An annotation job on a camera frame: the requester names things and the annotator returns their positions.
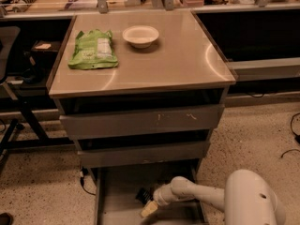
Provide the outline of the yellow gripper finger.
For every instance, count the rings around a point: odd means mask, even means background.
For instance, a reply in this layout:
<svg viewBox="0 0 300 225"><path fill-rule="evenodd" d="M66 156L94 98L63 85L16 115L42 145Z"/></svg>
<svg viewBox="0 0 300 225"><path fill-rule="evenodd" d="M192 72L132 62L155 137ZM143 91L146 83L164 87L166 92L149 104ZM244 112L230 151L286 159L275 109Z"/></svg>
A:
<svg viewBox="0 0 300 225"><path fill-rule="evenodd" d="M149 201L141 211L141 216L146 218L158 210L158 204L155 201Z"/></svg>

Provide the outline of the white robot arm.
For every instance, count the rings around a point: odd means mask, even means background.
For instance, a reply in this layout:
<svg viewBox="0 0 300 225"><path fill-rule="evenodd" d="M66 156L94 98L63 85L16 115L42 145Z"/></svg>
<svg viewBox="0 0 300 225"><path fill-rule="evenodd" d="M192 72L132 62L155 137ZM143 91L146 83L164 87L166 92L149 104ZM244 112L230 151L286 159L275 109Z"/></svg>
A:
<svg viewBox="0 0 300 225"><path fill-rule="evenodd" d="M141 211L146 218L159 207L198 200L224 213L225 225L285 225L285 207L273 189L257 173L237 170L227 178L225 188L207 187L183 176L154 191Z"/></svg>

